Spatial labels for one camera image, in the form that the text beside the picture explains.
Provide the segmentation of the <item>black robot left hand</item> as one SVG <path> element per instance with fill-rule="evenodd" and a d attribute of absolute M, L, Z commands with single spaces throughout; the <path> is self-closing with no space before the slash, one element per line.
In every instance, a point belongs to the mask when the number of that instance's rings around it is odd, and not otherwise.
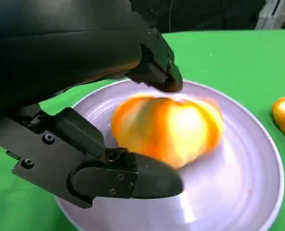
<path fill-rule="evenodd" d="M 17 160 L 13 174 L 81 208 L 98 196 L 180 194 L 167 164 L 105 147 L 73 108 L 40 108 L 72 87 L 123 76 L 163 92 L 183 87 L 174 52 L 128 0 L 0 0 L 0 147 Z"/>

